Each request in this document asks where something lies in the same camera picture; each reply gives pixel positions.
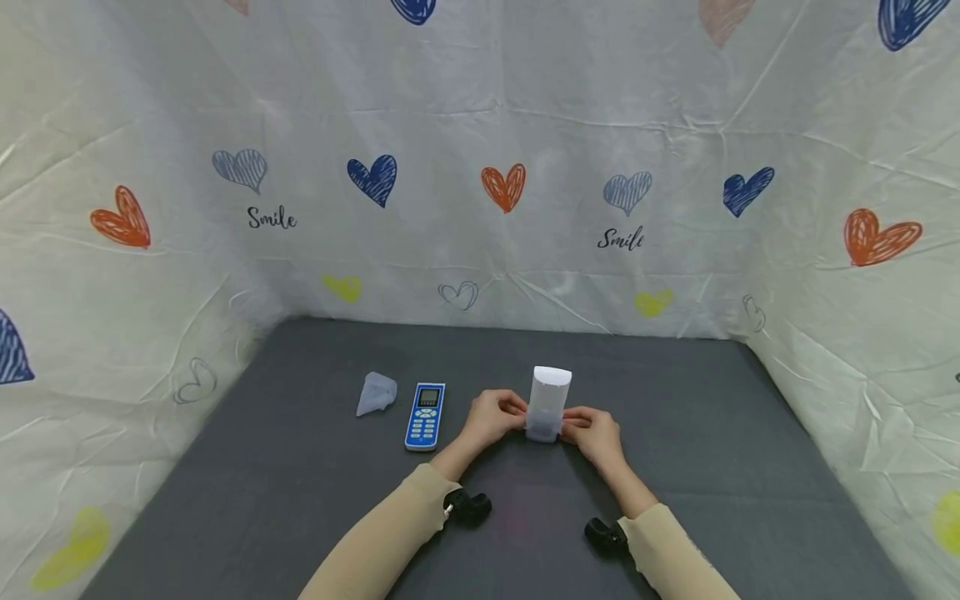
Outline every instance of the remote control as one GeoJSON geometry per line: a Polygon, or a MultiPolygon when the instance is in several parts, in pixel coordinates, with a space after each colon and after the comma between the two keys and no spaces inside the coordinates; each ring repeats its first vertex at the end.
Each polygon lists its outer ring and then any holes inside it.
{"type": "Polygon", "coordinates": [[[444,409],[445,383],[418,383],[414,406],[407,423],[404,445],[408,450],[429,452],[437,447],[440,415],[444,409]]]}

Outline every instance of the beige sleeve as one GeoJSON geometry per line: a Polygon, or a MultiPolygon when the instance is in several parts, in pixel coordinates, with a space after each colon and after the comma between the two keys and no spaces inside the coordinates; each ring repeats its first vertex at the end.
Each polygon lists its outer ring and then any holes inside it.
{"type": "Polygon", "coordinates": [[[619,521],[627,534],[636,570],[663,600],[739,600],[666,506],[619,521]]]}
{"type": "Polygon", "coordinates": [[[300,600],[382,600],[417,550],[444,528],[444,498],[460,489],[420,465],[330,551],[300,600]]]}

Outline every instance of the dark gray cloth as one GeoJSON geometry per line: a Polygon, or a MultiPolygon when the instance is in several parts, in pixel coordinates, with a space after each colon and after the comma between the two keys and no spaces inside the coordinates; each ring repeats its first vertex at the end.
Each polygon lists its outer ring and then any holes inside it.
{"type": "MultiPolygon", "coordinates": [[[[744,600],[912,597],[737,343],[301,319],[267,339],[83,598],[295,599],[429,460],[403,447],[419,381],[447,385],[445,444],[484,388],[526,396],[535,365],[573,371],[567,406],[613,413],[631,464],[744,600]],[[397,399],[358,419],[370,371],[396,380],[397,399]]],[[[657,597],[632,563],[588,546],[587,521],[620,513],[576,449],[518,434],[463,483],[490,496],[490,519],[448,524],[391,598],[657,597]]]]}

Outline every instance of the white backdrop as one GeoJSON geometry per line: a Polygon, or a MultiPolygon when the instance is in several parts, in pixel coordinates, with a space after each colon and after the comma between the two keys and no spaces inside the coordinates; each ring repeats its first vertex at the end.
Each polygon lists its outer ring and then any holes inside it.
{"type": "Polygon", "coordinates": [[[958,27],[4,0],[0,597],[76,598],[296,313],[743,339],[918,594],[957,597],[958,27]]]}

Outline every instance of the black plastic clamp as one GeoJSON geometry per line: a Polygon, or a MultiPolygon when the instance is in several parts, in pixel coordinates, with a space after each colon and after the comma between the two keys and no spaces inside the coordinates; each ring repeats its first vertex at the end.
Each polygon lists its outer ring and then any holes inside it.
{"type": "Polygon", "coordinates": [[[619,523],[608,527],[599,518],[592,518],[584,529],[587,541],[593,549],[604,557],[622,557],[630,555],[630,546],[627,544],[627,534],[619,523]]]}
{"type": "Polygon", "coordinates": [[[463,489],[454,490],[444,498],[444,511],[453,522],[465,527],[478,527],[487,520],[493,504],[485,493],[478,493],[473,498],[463,489]]]}

